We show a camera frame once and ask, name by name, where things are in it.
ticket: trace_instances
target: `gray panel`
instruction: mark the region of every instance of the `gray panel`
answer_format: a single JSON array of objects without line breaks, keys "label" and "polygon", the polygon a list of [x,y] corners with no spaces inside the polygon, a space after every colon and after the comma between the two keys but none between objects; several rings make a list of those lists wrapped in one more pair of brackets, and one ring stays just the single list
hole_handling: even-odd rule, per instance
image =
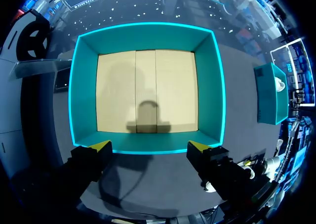
[{"label": "gray panel", "polygon": [[9,81],[14,63],[0,59],[0,134],[22,129],[20,96],[22,79]]},{"label": "gray panel", "polygon": [[38,74],[58,72],[71,67],[71,59],[39,59],[17,62],[10,75],[9,80],[34,76]]},{"label": "gray panel", "polygon": [[253,68],[264,63],[237,49],[219,45],[226,87],[223,147],[239,162],[246,157],[274,155],[280,125],[257,122],[258,98]]},{"label": "gray panel", "polygon": [[21,130],[0,134],[0,145],[1,162],[9,178],[30,165]]},{"label": "gray panel", "polygon": [[10,33],[8,34],[0,54],[0,59],[9,60],[11,62],[16,62],[16,44],[20,37],[22,30],[31,22],[35,21],[36,17],[32,13],[27,13],[21,17],[20,20],[15,22]]}]

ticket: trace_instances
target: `beige cardboard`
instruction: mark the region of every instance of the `beige cardboard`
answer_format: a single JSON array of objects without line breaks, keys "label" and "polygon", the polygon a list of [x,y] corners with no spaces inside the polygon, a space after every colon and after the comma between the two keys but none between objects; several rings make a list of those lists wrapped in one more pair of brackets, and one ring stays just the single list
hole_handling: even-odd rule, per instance
[{"label": "beige cardboard", "polygon": [[96,81],[98,131],[136,132],[135,53],[99,55]]},{"label": "beige cardboard", "polygon": [[98,131],[197,131],[194,53],[143,50],[99,55],[96,112]]},{"label": "beige cardboard", "polygon": [[157,133],[155,50],[136,51],[136,132]]},{"label": "beige cardboard", "polygon": [[156,50],[157,132],[198,130],[198,84],[194,53]]}]

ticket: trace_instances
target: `teal box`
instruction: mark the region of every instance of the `teal box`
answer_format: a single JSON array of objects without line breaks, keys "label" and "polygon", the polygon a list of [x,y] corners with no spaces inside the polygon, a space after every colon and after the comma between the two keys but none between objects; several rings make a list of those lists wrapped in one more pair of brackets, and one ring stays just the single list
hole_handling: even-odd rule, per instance
[{"label": "teal box", "polygon": [[[277,125],[288,117],[288,89],[286,74],[273,63],[254,69],[258,92],[258,122]],[[285,83],[277,92],[275,77]]]},{"label": "teal box", "polygon": [[[128,134],[97,131],[96,72],[99,54],[145,49],[173,49],[195,53],[198,85],[198,131]],[[222,145],[226,117],[222,61],[211,30],[175,23],[133,23],[80,35],[69,82],[69,120],[73,144],[90,146],[111,140],[124,154],[186,152],[189,140]]]}]

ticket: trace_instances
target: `table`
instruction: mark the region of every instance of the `table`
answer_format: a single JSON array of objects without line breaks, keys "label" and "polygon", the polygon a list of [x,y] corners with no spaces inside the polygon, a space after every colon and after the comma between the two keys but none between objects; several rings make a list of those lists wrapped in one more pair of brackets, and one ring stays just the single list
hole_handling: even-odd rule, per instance
[{"label": "table", "polygon": [[[250,156],[272,157],[280,125],[257,123],[257,91],[253,68],[257,58],[219,45],[226,85],[226,127],[223,146],[239,162]],[[68,92],[53,95],[54,123],[63,162],[73,149],[68,119]],[[221,203],[206,193],[185,153],[168,155],[115,154],[98,183],[82,195],[83,204],[97,212],[126,218],[185,216]]]}]

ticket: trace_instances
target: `white object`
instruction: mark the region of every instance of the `white object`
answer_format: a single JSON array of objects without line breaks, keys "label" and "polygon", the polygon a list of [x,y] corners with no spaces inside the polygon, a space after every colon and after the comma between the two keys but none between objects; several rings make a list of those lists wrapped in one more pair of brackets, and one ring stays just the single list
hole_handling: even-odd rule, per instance
[{"label": "white object", "polygon": [[207,189],[205,192],[208,192],[208,193],[216,192],[216,190],[214,189],[214,187],[211,185],[210,182],[206,183],[205,188]]},{"label": "white object", "polygon": [[270,178],[270,181],[274,179],[276,169],[280,166],[280,163],[281,160],[278,156],[266,160],[267,169],[265,175]]},{"label": "white object", "polygon": [[285,88],[284,82],[278,77],[275,77],[275,81],[276,81],[276,90],[277,90],[277,92],[280,92],[280,91],[284,90],[284,88]]},{"label": "white object", "polygon": [[242,167],[244,170],[250,170],[250,179],[255,178],[255,172],[251,169],[250,166],[240,166]]}]

